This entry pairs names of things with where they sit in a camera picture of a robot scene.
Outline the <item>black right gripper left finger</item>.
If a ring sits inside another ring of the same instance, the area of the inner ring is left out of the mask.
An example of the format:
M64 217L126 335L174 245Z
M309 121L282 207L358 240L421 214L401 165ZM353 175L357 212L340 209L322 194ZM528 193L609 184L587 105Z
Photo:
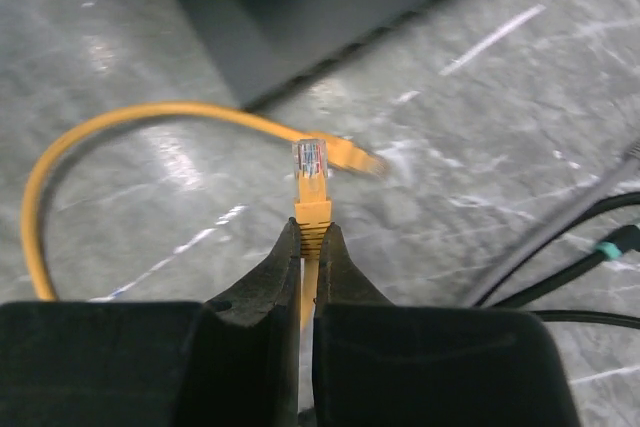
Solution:
M1 308L5 426L293 426L301 231L205 302Z

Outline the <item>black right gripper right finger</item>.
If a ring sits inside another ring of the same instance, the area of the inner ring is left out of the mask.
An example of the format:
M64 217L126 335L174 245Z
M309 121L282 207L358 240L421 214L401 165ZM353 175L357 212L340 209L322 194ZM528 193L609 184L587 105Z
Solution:
M312 383L321 426L576 426L556 345L513 310L397 306L341 229L320 253Z

